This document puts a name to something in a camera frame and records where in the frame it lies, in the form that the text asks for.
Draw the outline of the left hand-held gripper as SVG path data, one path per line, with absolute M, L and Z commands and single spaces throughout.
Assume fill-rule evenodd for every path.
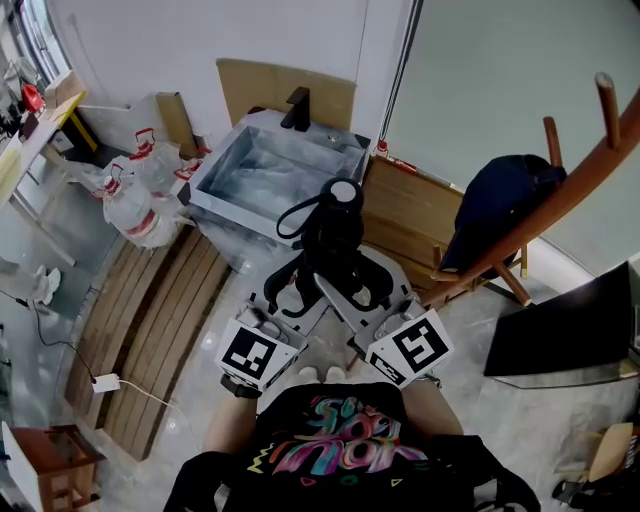
M 299 255 L 282 255 L 251 276 L 247 304 L 228 321 L 216 353 L 220 383 L 230 393 L 265 392 L 307 349 L 303 336 L 315 328 L 329 302 L 315 280 L 304 293 L 298 290 L 291 278 L 299 265 Z

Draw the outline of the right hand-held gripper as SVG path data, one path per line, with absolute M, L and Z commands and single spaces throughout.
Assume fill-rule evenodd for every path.
M 417 295 L 409 294 L 411 286 L 399 263 L 371 247 L 358 250 L 354 277 L 362 287 L 352 294 L 352 302 L 314 275 L 316 286 L 355 334 L 348 345 L 400 389 L 430 378 L 431 370 L 454 352 L 442 321 Z M 380 308 L 388 310 L 398 301 L 378 318 Z

